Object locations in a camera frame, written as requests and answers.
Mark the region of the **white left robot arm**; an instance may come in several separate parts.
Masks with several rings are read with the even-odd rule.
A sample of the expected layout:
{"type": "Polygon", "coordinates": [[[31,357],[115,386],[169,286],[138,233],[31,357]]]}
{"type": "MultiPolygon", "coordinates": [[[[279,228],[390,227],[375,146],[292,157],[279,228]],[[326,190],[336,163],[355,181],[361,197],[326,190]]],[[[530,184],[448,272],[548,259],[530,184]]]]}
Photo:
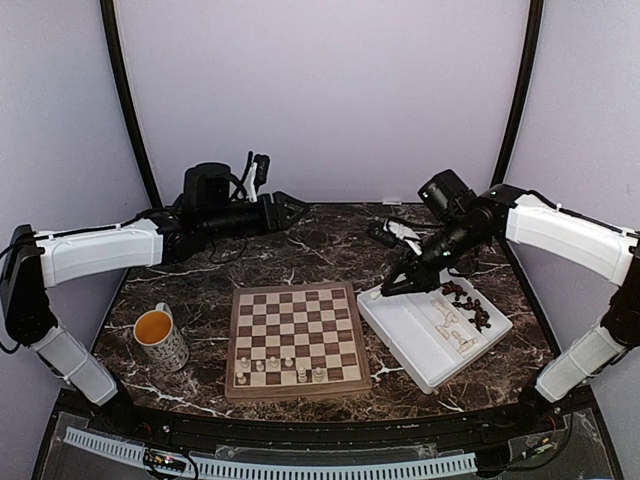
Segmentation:
{"type": "Polygon", "coordinates": [[[113,374],[54,315],[47,291],[104,272],[181,263],[217,240],[288,229],[309,206],[281,191],[259,191],[269,163],[266,155],[251,157],[241,177],[222,163],[191,167],[172,205],[121,223],[59,232],[17,227],[1,253],[1,306],[9,338],[33,349],[89,402],[103,407],[103,421],[117,434],[134,435],[140,412],[127,403],[128,393],[113,374]]]}

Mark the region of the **white chess piece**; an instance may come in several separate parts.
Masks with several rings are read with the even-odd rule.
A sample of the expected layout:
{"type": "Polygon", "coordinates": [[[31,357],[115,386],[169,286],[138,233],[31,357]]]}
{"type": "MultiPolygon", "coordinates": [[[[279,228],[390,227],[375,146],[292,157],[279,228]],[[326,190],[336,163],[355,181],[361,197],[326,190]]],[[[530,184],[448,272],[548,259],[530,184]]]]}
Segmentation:
{"type": "Polygon", "coordinates": [[[297,378],[299,383],[307,382],[307,370],[303,366],[297,368],[297,378]]]}
{"type": "Polygon", "coordinates": [[[313,370],[313,381],[316,383],[321,383],[325,377],[325,370],[321,367],[316,367],[313,370]]]}

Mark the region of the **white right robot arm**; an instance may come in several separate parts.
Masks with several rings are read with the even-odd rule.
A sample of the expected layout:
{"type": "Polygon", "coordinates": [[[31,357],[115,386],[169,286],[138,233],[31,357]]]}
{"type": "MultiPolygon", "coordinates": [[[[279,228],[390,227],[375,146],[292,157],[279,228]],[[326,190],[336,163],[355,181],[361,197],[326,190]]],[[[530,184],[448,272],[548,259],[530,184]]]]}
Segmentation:
{"type": "Polygon", "coordinates": [[[436,290],[444,270],[492,239],[571,263],[614,290],[596,323],[540,371],[531,394],[511,410],[517,432],[534,432],[547,420],[548,404],[638,347],[638,231],[572,211],[536,190],[496,184],[477,194],[451,169],[428,180],[418,195],[441,227],[410,241],[381,286],[384,297],[436,290]]]}

